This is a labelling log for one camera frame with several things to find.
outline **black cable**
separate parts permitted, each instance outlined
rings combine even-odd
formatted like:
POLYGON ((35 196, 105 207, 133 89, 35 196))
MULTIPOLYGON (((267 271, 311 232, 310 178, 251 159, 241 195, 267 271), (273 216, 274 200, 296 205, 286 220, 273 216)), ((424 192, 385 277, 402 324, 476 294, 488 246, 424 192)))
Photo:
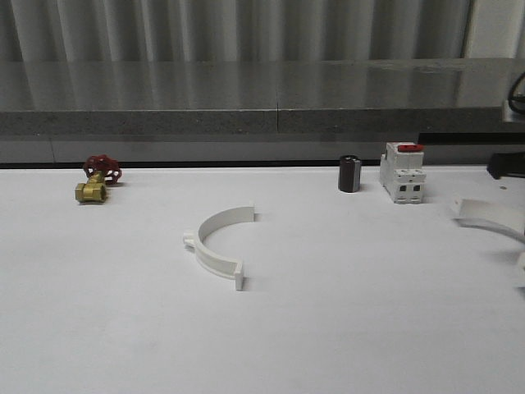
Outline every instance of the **black cable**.
POLYGON ((523 94, 516 94, 516 90, 523 80, 525 80, 525 72, 522 73, 522 75, 520 75, 513 83, 512 87, 510 88, 509 95, 507 96, 507 101, 509 102, 510 109, 516 113, 525 115, 525 96, 523 94), (523 106, 521 108, 517 107, 515 103, 520 103, 523 106))

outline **circuit breaker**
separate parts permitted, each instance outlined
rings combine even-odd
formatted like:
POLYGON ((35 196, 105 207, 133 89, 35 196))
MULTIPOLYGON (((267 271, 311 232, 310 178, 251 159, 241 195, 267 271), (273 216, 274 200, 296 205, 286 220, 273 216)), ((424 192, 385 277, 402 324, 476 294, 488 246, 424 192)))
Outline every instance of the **circuit breaker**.
POLYGON ((389 142, 381 156, 379 179, 398 204, 422 201, 427 174, 422 170, 423 145, 412 142, 389 142))

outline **white table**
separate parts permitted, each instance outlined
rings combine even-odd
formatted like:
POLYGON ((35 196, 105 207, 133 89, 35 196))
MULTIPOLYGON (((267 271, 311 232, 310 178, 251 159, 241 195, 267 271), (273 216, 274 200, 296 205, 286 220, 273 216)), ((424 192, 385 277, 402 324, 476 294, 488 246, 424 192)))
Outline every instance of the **white table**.
POLYGON ((103 205, 81 170, 0 171, 0 392, 523 393, 525 245, 450 207, 525 208, 525 180, 426 170, 420 205, 377 167, 355 194, 335 167, 125 169, 103 205), (235 291, 182 234, 250 200, 207 242, 235 291))

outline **brass valve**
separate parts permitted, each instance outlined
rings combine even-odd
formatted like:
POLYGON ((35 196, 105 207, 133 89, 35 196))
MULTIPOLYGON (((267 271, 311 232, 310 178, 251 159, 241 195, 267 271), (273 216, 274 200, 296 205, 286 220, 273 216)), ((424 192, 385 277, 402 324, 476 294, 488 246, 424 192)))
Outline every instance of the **brass valve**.
POLYGON ((87 183, 79 183, 75 188, 75 198, 81 203, 103 203, 107 198, 106 185, 112 185, 122 175, 118 161, 105 154, 91 156, 84 164, 88 176, 87 183))

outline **white plastic clip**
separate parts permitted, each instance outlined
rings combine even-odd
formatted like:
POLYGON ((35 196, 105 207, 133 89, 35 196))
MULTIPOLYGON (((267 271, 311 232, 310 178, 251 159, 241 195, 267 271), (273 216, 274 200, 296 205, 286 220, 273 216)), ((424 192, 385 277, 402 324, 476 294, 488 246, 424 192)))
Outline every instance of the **white plastic clip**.
POLYGON ((204 240, 215 230, 231 224, 253 222, 255 220, 255 207, 253 204, 221 211, 206 219, 196 232, 185 231, 184 244, 194 249, 195 257, 209 272, 235 280, 235 289, 243 290, 244 267, 240 259, 221 256, 204 245, 204 240))
MULTIPOLYGON (((525 236, 525 211, 478 199, 457 199, 455 203, 459 218, 486 220, 525 236)), ((518 266, 525 270, 525 252, 519 255, 518 266)))

